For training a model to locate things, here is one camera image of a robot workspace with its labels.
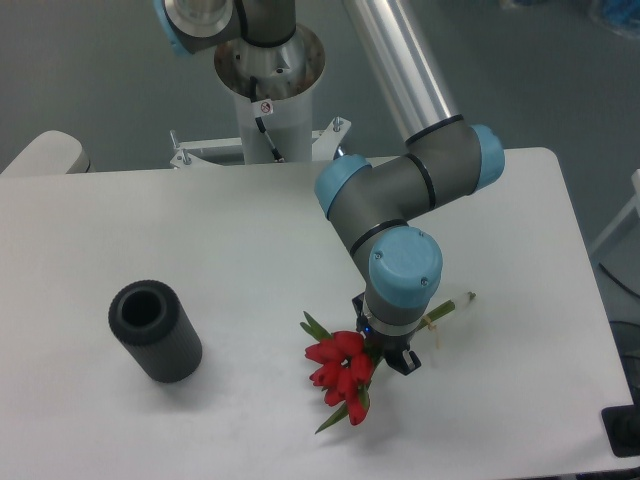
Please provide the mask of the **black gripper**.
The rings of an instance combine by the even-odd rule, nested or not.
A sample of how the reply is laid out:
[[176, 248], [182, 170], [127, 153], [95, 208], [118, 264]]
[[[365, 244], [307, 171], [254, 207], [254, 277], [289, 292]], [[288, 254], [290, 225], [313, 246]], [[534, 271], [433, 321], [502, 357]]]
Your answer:
[[407, 325], [390, 325], [370, 311], [363, 294], [354, 297], [352, 304], [356, 313], [356, 330], [364, 335], [367, 345], [389, 367], [403, 375], [409, 375], [420, 367], [420, 359], [410, 346], [419, 319]]

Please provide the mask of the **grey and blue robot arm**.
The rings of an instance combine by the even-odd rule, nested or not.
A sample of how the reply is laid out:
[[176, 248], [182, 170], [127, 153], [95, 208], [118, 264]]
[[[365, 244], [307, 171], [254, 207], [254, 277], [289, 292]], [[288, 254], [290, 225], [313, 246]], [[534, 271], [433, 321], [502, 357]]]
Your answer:
[[234, 98], [248, 164], [308, 162], [326, 145], [315, 195], [365, 280], [357, 327], [402, 374], [419, 365], [410, 342], [436, 292], [442, 254], [410, 221], [494, 183], [505, 167], [499, 139], [470, 125], [452, 102], [406, 1], [348, 1], [383, 98], [406, 145], [379, 166], [338, 156], [314, 137], [311, 92], [325, 67], [318, 37], [292, 1], [158, 1], [173, 50], [214, 50], [216, 74]]

